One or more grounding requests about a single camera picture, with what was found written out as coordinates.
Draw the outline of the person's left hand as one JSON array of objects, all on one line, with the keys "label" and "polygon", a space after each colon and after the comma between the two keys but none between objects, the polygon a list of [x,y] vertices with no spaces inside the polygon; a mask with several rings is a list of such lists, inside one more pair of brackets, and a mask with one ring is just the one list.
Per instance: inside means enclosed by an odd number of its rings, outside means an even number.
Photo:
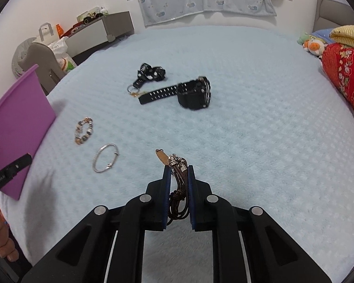
[{"label": "person's left hand", "polygon": [[0,258],[15,262],[19,258],[19,252],[11,238],[9,228],[0,214]]}]

